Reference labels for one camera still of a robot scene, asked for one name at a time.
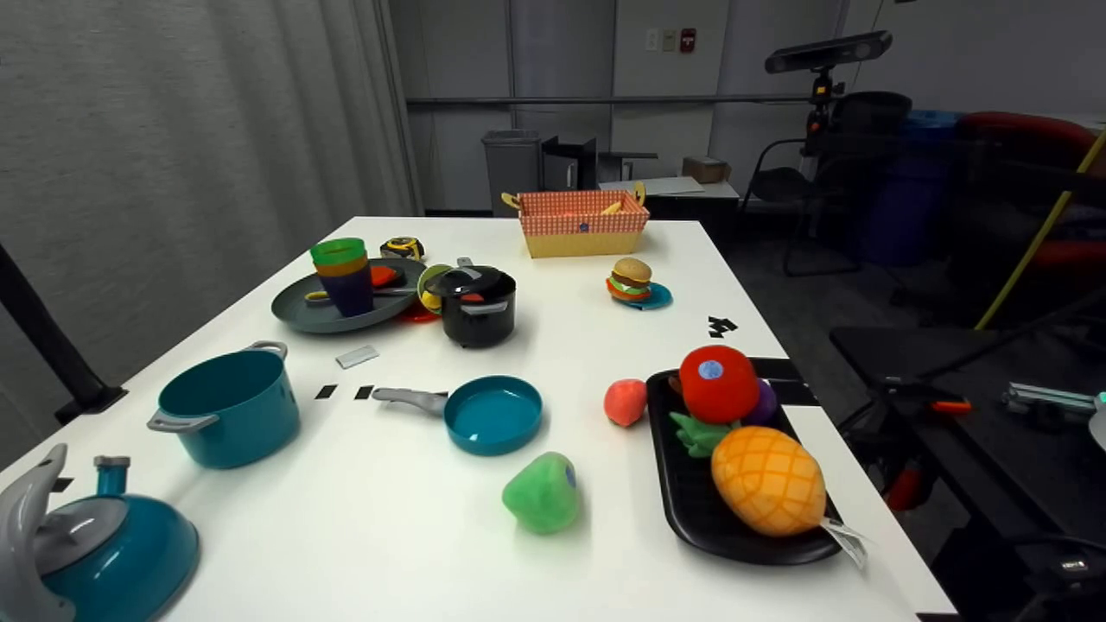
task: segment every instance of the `toy bun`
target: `toy bun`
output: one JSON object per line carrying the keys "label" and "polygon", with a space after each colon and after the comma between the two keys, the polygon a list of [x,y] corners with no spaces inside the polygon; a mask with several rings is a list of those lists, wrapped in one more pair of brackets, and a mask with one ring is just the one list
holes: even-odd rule
{"label": "toy bun", "polygon": [[783,431],[742,425],[713,448],[725,508],[762,536],[798,536],[827,516],[819,464]]}
{"label": "toy bun", "polygon": [[611,275],[645,286],[653,279],[653,271],[644,260],[620,260]]}

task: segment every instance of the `frying pan handle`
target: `frying pan handle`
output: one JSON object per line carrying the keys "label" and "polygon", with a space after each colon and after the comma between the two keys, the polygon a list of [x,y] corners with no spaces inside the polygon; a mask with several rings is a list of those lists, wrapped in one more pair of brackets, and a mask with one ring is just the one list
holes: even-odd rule
{"label": "frying pan handle", "polygon": [[427,416],[447,416],[447,402],[448,394],[447,389],[408,389],[408,386],[378,386],[373,389],[378,402],[406,402],[419,411],[427,411]]}

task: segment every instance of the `green toy fruit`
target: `green toy fruit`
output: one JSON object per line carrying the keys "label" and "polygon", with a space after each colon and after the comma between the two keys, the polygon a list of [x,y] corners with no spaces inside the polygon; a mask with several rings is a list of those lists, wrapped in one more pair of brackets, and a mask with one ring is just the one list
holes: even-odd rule
{"label": "green toy fruit", "polygon": [[574,478],[574,464],[561,454],[536,455],[518,469],[500,502],[524,533],[553,536],[568,533],[583,516],[583,498]]}

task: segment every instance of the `small black pot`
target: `small black pot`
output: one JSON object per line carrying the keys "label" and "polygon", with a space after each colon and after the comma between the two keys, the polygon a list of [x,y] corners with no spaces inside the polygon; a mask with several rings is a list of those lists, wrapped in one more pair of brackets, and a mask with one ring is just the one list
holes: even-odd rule
{"label": "small black pot", "polygon": [[459,267],[438,285],[447,334],[488,350],[514,331],[514,279],[494,267]]}

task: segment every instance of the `cable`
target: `cable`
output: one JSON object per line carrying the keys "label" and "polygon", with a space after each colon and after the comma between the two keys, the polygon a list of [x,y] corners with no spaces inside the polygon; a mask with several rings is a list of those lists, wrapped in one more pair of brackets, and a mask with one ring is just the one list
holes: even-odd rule
{"label": "cable", "polygon": [[1003,350],[1003,344],[1009,344],[1009,342],[1016,342],[1016,340],[1024,340],[1030,331],[1056,326],[1056,323],[1063,323],[1063,317],[1073,317],[1073,313],[1079,313],[1079,310],[1084,310],[1084,309],[1092,309],[1100,300],[1106,300],[1106,286],[1100,286],[1100,290],[1092,290],[1092,293],[1084,293],[1084,298],[1079,298],[1079,300],[1073,300],[1073,303],[1063,303],[1063,309],[1056,309],[1050,313],[1041,313],[1036,323],[1028,323],[1028,326],[1020,326],[1020,328],[1012,328],[1007,334],[994,334],[991,342],[986,342],[986,344],[977,344],[971,354],[960,354],[960,356],[953,356],[953,358],[946,358],[939,366],[929,366],[929,371],[915,372],[915,381],[932,381],[932,376],[953,372],[953,371],[960,371],[960,366],[968,366],[968,362],[976,362],[976,358],[983,358],[983,356],[987,356],[987,354],[994,354],[994,350]]}
{"label": "cable", "polygon": [[1024,545],[1073,545],[1073,548],[1096,554],[1106,561],[1106,541],[1092,541],[1092,540],[1079,540],[1079,536],[1063,536],[1063,533],[1016,533],[1016,536],[968,548],[964,554],[968,561],[957,562],[950,571],[950,577],[971,575],[994,548],[1024,548]]}
{"label": "cable", "polygon": [[836,430],[849,430],[866,407],[873,403],[873,389],[866,389],[866,399],[836,421]]}

